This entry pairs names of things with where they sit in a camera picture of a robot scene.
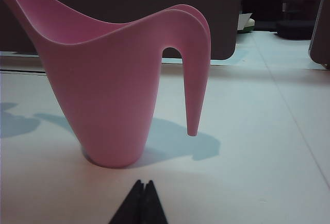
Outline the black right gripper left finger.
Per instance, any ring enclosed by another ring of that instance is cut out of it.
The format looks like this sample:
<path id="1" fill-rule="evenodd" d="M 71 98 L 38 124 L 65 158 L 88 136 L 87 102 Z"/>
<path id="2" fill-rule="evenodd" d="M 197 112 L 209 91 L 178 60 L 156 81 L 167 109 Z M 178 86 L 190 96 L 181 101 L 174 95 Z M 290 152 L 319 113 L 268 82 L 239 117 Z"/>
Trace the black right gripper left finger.
<path id="1" fill-rule="evenodd" d="M 109 223 L 139 223 L 143 190 L 144 184 L 141 180 L 137 180 Z"/>

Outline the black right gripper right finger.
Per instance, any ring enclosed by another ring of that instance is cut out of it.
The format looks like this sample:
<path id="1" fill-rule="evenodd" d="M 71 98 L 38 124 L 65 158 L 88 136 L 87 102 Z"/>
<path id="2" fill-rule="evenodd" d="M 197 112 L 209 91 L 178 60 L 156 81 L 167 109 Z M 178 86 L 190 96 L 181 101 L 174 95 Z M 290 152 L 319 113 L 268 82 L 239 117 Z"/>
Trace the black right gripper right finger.
<path id="1" fill-rule="evenodd" d="M 152 180 L 146 184 L 144 191 L 143 223 L 168 223 Z"/>

